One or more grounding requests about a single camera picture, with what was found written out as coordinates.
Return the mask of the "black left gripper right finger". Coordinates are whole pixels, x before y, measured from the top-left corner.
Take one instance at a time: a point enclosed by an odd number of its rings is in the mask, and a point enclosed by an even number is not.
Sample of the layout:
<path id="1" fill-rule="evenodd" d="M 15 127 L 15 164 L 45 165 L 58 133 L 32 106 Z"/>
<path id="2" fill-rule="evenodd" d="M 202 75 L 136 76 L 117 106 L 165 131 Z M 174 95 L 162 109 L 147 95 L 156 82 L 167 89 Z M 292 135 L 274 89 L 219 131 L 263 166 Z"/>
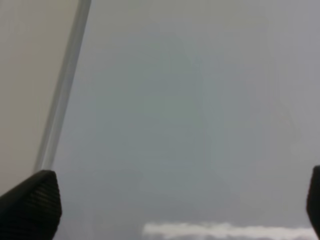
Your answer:
<path id="1" fill-rule="evenodd" d="M 312 170 L 309 190 L 306 200 L 306 212 L 309 221 L 320 239 L 320 166 L 317 165 Z"/>

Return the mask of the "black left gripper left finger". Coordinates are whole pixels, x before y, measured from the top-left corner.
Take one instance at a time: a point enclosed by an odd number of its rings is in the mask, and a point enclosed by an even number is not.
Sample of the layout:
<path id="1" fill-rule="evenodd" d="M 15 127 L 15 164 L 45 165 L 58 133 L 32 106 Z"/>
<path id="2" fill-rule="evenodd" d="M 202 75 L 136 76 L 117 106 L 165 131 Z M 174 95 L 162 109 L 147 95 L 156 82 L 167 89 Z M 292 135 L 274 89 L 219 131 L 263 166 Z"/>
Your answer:
<path id="1" fill-rule="evenodd" d="M 0 238 L 52 240 L 61 216 L 57 175 L 41 170 L 0 197 Z"/>

